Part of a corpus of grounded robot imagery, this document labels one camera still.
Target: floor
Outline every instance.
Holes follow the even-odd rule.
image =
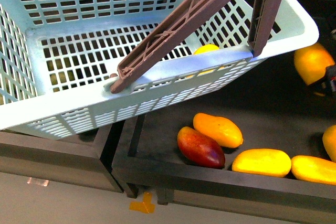
[[[2,224],[293,223],[177,204],[161,206],[155,204],[154,192],[152,203],[155,211],[144,214],[129,210],[130,202],[142,201],[142,195],[130,199],[124,194],[88,187],[57,182],[44,187],[27,181],[27,177],[0,173]]]

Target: light blue basket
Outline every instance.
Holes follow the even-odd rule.
[[[318,38],[299,3],[282,0],[271,38],[253,58],[252,8],[232,0],[129,88],[111,94],[117,78],[109,75],[121,59],[181,2],[0,0],[0,129],[49,139],[85,132],[218,90]],[[209,43],[221,50],[190,56]]]

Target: brown handle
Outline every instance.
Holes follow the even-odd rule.
[[[259,56],[265,47],[274,25],[281,0],[255,0],[248,43],[253,56]]]
[[[119,93],[141,77],[229,1],[184,0],[119,63],[119,80],[111,92]]]

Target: mango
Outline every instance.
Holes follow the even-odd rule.
[[[228,118],[197,113],[193,124],[197,131],[214,139],[220,146],[237,148],[244,141],[239,127]]]
[[[177,144],[182,154],[199,166],[222,169],[225,165],[224,152],[219,144],[193,128],[180,129]]]
[[[234,172],[285,177],[291,169],[290,157],[283,151],[261,148],[241,152],[232,163]]]
[[[336,163],[312,156],[292,158],[292,173],[299,180],[336,185]]]
[[[336,125],[326,129],[322,137],[323,146],[327,151],[330,159],[336,162]]]
[[[213,44],[207,44],[204,46],[201,46],[200,48],[198,48],[195,52],[194,55],[199,55],[199,54],[203,54],[205,52],[211,52],[211,51],[215,51],[218,50],[219,47]]]
[[[310,85],[326,74],[326,67],[335,65],[330,53],[320,44],[298,49],[294,53],[294,66],[306,85]]]

